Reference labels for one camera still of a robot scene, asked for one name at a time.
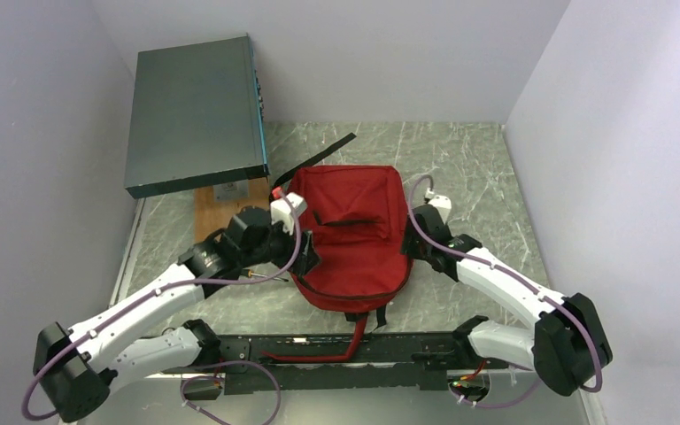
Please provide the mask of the red backpack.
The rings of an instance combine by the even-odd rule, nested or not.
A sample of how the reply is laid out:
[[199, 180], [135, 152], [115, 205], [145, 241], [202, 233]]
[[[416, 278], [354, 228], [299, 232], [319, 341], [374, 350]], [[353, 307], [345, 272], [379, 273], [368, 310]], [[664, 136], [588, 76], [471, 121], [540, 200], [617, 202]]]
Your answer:
[[407, 203], [393, 166], [324, 166], [321, 161], [355, 139], [350, 133], [280, 175], [274, 188], [287, 186], [305, 199], [299, 223], [313, 232], [321, 258], [310, 273], [291, 277], [313, 306], [345, 315], [354, 323], [349, 359], [364, 336], [370, 313], [386, 323], [387, 304], [408, 282], [413, 260], [401, 253]]

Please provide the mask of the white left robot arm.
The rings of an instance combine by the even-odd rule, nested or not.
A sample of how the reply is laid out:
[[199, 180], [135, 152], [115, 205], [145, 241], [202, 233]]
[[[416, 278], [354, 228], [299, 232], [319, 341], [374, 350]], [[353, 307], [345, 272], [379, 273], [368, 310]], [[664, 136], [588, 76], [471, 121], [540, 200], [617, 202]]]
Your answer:
[[78, 421], [123, 387], [157, 372], [191, 367], [212, 369], [220, 340], [201, 320], [187, 321], [167, 335], [148, 331], [162, 320], [205, 301], [228, 285], [244, 285], [244, 269], [272, 263], [280, 272], [308, 271], [319, 258], [299, 217], [306, 201], [295, 193], [268, 209], [245, 207], [229, 224], [192, 245], [161, 275], [108, 310], [64, 328], [54, 322], [37, 337], [34, 378], [21, 404], [30, 421], [29, 400], [41, 388], [53, 414]]

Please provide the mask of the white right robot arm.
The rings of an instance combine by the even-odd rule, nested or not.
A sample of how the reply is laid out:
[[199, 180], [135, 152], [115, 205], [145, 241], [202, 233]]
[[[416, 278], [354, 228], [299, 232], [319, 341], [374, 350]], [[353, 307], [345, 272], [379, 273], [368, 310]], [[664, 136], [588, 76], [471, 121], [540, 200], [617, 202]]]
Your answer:
[[453, 236], [432, 204], [409, 209], [406, 249], [456, 283], [474, 288], [506, 308], [520, 326], [475, 316], [453, 335], [452, 355], [463, 367], [497, 359], [537, 374], [553, 392], [600, 391], [613, 359], [592, 301], [571, 297], [528, 279], [467, 235]]

